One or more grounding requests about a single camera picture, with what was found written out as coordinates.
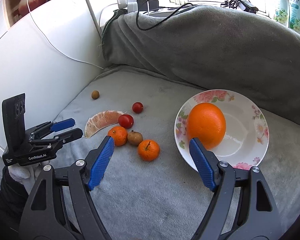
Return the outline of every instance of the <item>white glove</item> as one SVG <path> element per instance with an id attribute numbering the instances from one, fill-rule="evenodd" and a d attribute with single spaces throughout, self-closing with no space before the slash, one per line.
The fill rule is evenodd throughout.
<path id="1" fill-rule="evenodd" d="M 30 194 L 35 180 L 39 176 L 43 167 L 49 164 L 49 162 L 50 161 L 45 161 L 24 167 L 21 167 L 19 164 L 13 164 L 8 167 L 8 170 L 11 178 L 22 184 L 28 194 Z"/>

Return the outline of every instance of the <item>navel orange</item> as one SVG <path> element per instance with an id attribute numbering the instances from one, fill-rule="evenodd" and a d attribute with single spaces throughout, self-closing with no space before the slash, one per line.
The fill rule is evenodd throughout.
<path id="1" fill-rule="evenodd" d="M 128 132 L 122 126 L 115 126 L 108 132 L 108 136 L 111 136 L 114 140 L 115 146 L 122 146 L 126 144 L 128 140 Z"/>
<path id="2" fill-rule="evenodd" d="M 154 140 L 143 140 L 138 146 L 138 154 L 144 161 L 153 161 L 159 153 L 160 146 Z"/>
<path id="3" fill-rule="evenodd" d="M 203 146 L 210 150 L 216 147 L 226 133 L 226 119 L 222 111 L 211 103 L 197 104 L 189 113 L 187 136 L 199 138 Z"/>

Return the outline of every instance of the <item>grapefruit segment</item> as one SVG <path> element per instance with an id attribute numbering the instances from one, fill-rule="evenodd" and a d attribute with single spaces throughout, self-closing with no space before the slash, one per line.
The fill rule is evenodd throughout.
<path id="1" fill-rule="evenodd" d="M 90 138 L 102 128 L 117 123 L 119 116 L 122 114 L 123 112 L 121 111 L 103 111 L 95 114 L 93 117 L 89 118 L 86 124 L 84 129 L 85 137 Z"/>

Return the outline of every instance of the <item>gray blanket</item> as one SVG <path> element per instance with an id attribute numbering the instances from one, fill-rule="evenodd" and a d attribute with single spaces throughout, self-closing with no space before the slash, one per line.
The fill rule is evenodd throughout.
<path id="1" fill-rule="evenodd" d="M 162 18 L 140 14 L 147 28 Z M 199 6 L 141 31 L 136 13 L 103 33 L 103 56 L 207 89 L 241 93 L 300 124 L 300 35 L 279 23 L 232 9 Z"/>
<path id="2" fill-rule="evenodd" d="M 210 203 L 212 193 L 200 176 L 181 157 L 174 139 L 174 120 L 191 96 L 202 91 L 167 81 L 156 73 L 138 73 L 119 66 L 103 73 L 89 84 L 55 119 L 76 120 L 84 130 L 89 117 L 105 110 L 133 114 L 131 106 L 144 104 L 141 114 L 133 114 L 133 129 L 144 138 L 156 140 L 161 147 L 158 159 L 144 162 L 137 149 L 126 144 L 116 147 L 101 184 L 92 198 L 110 236 L 117 240 L 187 240 L 192 237 Z M 91 99 L 98 90 L 100 98 Z M 263 110 L 269 131 L 268 152 L 259 165 L 277 203 L 286 230 L 300 214 L 300 126 Z M 51 161 L 55 168 L 84 158 L 99 146 L 110 127 L 89 139 L 82 138 L 58 151 Z M 238 203 L 235 190 L 224 232 L 231 228 Z M 75 222 L 69 194 L 69 217 Z"/>

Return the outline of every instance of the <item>cherry tomato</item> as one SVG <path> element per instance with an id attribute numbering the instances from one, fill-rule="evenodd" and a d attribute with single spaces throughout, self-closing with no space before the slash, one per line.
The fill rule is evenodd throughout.
<path id="1" fill-rule="evenodd" d="M 129 129 L 132 127 L 134 120 L 133 117 L 129 114 L 120 115 L 118 118 L 118 123 L 125 129 Z"/>
<path id="2" fill-rule="evenodd" d="M 136 114 L 140 114 L 143 110 L 143 104 L 140 102 L 136 102 L 132 106 L 132 111 L 135 112 Z"/>

